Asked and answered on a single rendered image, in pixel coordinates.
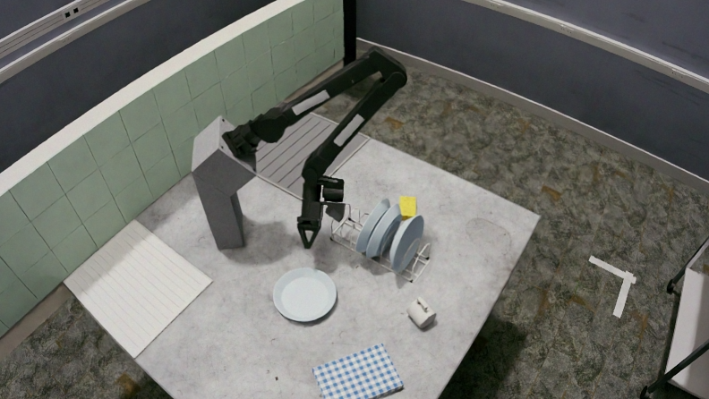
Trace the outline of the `white mug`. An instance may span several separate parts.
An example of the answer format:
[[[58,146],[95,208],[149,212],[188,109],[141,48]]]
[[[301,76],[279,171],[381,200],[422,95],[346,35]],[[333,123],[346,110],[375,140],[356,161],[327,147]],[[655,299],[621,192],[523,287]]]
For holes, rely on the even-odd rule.
[[[420,328],[430,325],[437,316],[431,306],[421,297],[413,301],[406,312]]]

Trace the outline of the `white ribbed draining mat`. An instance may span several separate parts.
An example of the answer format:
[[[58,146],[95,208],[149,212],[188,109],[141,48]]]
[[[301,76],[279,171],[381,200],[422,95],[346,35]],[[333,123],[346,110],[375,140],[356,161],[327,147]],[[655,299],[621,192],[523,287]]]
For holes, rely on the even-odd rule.
[[[63,282],[136,359],[213,281],[133,219]]]

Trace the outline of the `yellow sponge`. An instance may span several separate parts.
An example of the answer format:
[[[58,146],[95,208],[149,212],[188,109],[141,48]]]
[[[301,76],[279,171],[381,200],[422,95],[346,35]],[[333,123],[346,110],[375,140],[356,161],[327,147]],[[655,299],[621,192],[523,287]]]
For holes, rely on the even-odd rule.
[[[402,212],[402,220],[407,220],[415,216],[416,197],[400,196],[399,206]]]

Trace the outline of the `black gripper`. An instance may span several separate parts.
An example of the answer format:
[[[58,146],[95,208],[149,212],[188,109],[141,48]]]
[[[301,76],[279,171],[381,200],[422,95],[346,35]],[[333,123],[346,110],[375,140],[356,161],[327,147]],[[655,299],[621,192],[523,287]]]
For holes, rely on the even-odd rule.
[[[303,246],[307,250],[309,250],[312,247],[314,240],[317,237],[317,235],[321,229],[321,220],[322,220],[322,218],[321,219],[308,218],[310,201],[320,202],[319,199],[302,199],[301,215],[298,216],[296,219],[296,222],[298,222],[297,223],[297,230],[301,236]],[[309,220],[309,221],[307,221],[307,220]],[[311,221],[312,221],[312,224],[310,224]],[[300,222],[302,222],[302,223],[300,223]],[[306,235],[305,231],[312,231],[313,232],[312,237],[309,242],[308,242],[307,235]]]

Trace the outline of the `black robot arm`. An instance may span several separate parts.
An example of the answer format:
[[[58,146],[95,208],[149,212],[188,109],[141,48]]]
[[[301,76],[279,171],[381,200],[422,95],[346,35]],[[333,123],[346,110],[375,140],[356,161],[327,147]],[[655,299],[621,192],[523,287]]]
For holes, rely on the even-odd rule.
[[[260,114],[253,121],[249,120],[245,125],[238,125],[233,131],[223,133],[222,138],[235,158],[253,155],[257,152],[260,141],[277,143],[283,137],[285,128],[291,127],[318,107],[376,72],[380,72],[382,76],[335,130],[308,156],[302,170],[303,199],[320,200],[323,185],[324,201],[310,201],[308,218],[321,219],[325,205],[328,206],[325,213],[340,222],[345,217],[346,203],[338,202],[343,202],[345,182],[343,179],[323,174],[379,109],[399,88],[406,85],[406,68],[397,59],[373,46],[369,48],[369,53],[363,54],[281,109],[273,107],[265,115]]]

